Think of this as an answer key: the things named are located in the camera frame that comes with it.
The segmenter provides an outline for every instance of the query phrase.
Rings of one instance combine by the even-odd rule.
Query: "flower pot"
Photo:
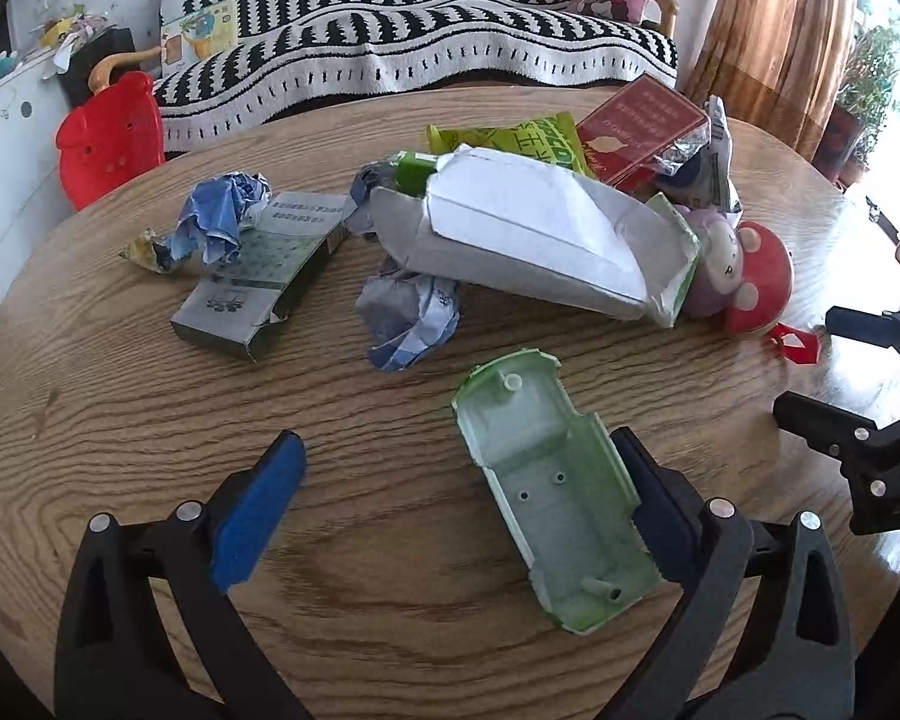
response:
[[[840,105],[833,106],[812,162],[831,184],[837,181],[865,130],[864,124],[850,111]]]
[[[866,175],[866,167],[864,167],[856,159],[848,159],[844,168],[840,171],[840,183],[845,187],[851,187],[859,184]]]

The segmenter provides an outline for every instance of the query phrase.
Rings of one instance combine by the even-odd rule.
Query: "sofa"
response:
[[[221,1],[161,0],[161,23]],[[196,151],[304,103],[473,74],[553,86],[677,79],[670,0],[658,0],[662,31],[573,13],[569,0],[236,1],[239,45],[154,86],[166,151]]]

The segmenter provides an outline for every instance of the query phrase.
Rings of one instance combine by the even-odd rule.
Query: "white cabinet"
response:
[[[58,175],[58,127],[70,108],[44,52],[0,80],[0,303],[29,255],[73,213]]]

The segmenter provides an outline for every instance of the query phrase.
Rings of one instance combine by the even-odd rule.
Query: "round table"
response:
[[[253,365],[190,346],[170,315],[194,277],[118,259],[145,227],[173,224],[189,189],[227,170],[275,189],[346,191],[360,165],[423,148],[427,124],[504,124],[569,110],[607,90],[447,89],[367,100],[268,124],[141,176],[56,228],[0,309],[0,645],[45,703],[67,578],[87,520],[166,517],[250,467],[282,428],[305,440],[309,469],[251,579],[230,597],[271,662],[317,718],[589,718],[660,630],[679,595],[663,584],[589,637],[554,627],[450,398],[474,365],[521,347],[562,360],[582,412],[629,425],[704,498],[749,517],[826,524],[858,643],[900,580],[900,533],[847,531],[836,461],[780,433],[785,389],[881,426],[900,417],[892,351],[827,341],[816,367],[715,322],[660,330],[469,287],[446,346],[402,373],[365,358],[353,311],[379,245],[350,239],[308,290],[274,348]],[[732,122],[732,177],[746,217],[793,252],[785,322],[812,327],[835,304],[896,309],[900,269],[866,211],[782,143]],[[745,584],[702,688],[743,630]],[[165,584],[154,581],[191,682],[213,694]]]

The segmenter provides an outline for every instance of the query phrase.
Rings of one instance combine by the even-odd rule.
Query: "red booklet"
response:
[[[706,122],[683,95],[643,74],[577,125],[591,170],[616,186],[677,138]]]

